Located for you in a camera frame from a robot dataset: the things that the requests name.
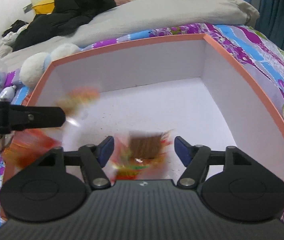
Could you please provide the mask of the orange red snack packet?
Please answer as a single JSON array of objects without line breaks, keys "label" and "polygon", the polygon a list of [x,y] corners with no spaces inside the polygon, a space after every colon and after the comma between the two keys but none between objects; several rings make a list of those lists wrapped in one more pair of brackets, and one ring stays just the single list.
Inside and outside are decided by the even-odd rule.
[{"label": "orange red snack packet", "polygon": [[15,132],[11,142],[4,148],[2,157],[6,163],[25,168],[54,147],[62,144],[59,129],[27,129]]}]

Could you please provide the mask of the brown sticks snack packet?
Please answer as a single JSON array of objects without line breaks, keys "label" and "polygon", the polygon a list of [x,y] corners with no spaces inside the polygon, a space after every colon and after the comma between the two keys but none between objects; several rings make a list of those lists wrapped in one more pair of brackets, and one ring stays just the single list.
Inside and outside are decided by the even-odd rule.
[{"label": "brown sticks snack packet", "polygon": [[114,138],[111,181],[159,179],[167,171],[170,131],[131,131]]}]

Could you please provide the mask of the white spray can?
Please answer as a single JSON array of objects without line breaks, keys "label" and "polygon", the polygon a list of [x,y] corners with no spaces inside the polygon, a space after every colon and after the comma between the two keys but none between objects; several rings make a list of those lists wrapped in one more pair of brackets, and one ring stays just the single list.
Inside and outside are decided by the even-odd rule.
[{"label": "white spray can", "polygon": [[15,85],[4,88],[0,92],[0,101],[1,102],[11,102],[13,98],[15,97],[16,89],[17,87]]}]

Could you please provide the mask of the white blue plush toy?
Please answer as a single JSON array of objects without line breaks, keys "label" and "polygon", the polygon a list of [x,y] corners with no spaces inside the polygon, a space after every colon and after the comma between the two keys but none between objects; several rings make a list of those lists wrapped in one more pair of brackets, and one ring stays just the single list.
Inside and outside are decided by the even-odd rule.
[{"label": "white blue plush toy", "polygon": [[49,65],[56,60],[79,53],[82,49],[75,44],[65,43],[51,53],[37,53],[27,58],[20,69],[19,77],[23,85],[34,89]]}]

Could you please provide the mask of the floral purple bed sheet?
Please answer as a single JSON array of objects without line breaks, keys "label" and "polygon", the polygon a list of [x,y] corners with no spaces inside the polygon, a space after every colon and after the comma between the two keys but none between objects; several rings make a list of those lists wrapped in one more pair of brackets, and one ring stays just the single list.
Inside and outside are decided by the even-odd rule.
[{"label": "floral purple bed sheet", "polygon": [[[232,55],[263,88],[284,120],[284,50],[278,48],[277,45],[252,27],[192,23],[176,27],[146,29],[95,43],[85,42],[83,45],[77,45],[70,53],[74,54],[133,40],[190,34],[207,35]],[[0,157],[0,186],[2,185],[4,170],[5,164]]]}]

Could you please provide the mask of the yellow pillow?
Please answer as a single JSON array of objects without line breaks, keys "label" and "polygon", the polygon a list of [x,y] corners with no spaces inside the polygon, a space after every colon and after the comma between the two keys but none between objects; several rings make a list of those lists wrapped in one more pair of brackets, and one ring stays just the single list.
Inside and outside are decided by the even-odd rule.
[{"label": "yellow pillow", "polygon": [[55,7],[55,0],[42,0],[36,5],[32,6],[32,9],[35,11],[36,15],[39,14],[50,14],[53,12]]}]

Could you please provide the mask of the pink cardboard box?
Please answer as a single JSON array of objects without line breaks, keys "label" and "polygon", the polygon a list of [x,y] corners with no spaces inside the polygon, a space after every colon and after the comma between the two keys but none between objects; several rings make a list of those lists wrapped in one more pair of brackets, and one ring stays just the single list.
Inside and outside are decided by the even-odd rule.
[{"label": "pink cardboard box", "polygon": [[62,145],[75,150],[131,131],[190,144],[235,145],[284,181],[284,120],[250,73],[207,35],[162,36],[92,49],[52,62],[26,99],[53,106],[75,88],[100,98],[70,118]]}]

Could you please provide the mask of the black clothing pile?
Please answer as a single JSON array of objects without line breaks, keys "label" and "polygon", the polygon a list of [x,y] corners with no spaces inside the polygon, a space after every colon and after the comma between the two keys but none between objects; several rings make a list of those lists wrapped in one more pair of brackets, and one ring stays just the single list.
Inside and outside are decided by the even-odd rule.
[{"label": "black clothing pile", "polygon": [[36,15],[12,46],[18,51],[56,36],[71,36],[81,25],[116,7],[114,0],[54,0],[50,14]]}]

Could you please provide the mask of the grey duvet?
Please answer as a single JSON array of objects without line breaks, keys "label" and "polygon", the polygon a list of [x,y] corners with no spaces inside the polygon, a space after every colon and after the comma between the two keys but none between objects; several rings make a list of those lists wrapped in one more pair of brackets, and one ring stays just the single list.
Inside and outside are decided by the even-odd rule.
[{"label": "grey duvet", "polygon": [[258,10],[244,0],[137,0],[96,16],[74,35],[57,36],[45,42],[13,52],[0,47],[0,59],[9,68],[18,67],[26,58],[39,52],[52,52],[65,43],[80,48],[110,38],[118,38],[146,29],[175,27],[191,23],[255,25]]}]

